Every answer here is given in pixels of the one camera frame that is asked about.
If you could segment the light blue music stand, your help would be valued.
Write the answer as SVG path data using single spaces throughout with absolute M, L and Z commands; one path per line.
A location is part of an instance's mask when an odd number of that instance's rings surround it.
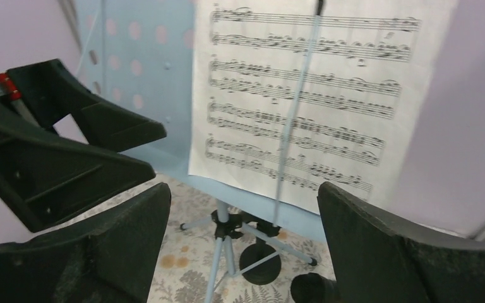
M 321 239 L 316 195 L 342 149 L 325 120 L 321 1 L 77 1 L 80 69 L 160 119 L 133 153 L 217 200 L 204 223 L 249 220 Z

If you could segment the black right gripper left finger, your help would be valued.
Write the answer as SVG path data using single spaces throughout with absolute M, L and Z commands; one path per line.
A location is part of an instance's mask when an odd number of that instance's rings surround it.
M 24 243 L 0 244 L 0 302 L 146 302 L 171 208 L 159 183 Z

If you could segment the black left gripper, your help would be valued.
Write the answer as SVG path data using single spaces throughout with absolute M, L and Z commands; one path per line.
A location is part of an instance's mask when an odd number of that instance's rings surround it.
M 46 131 L 66 116 L 91 145 Z M 148 163 L 116 152 L 166 136 L 162 123 L 92 93 L 59 59 L 0 73 L 0 198 L 31 232 L 153 179 Z

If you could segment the sheet music page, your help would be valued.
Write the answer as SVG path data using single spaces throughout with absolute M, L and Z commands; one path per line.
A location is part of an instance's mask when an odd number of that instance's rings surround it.
M 456 1 L 198 1 L 188 173 L 392 200 Z

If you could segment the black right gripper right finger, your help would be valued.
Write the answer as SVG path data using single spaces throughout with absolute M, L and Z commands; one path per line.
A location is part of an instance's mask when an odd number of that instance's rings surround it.
M 344 302 L 485 302 L 485 242 L 411 222 L 330 182 L 317 198 Z

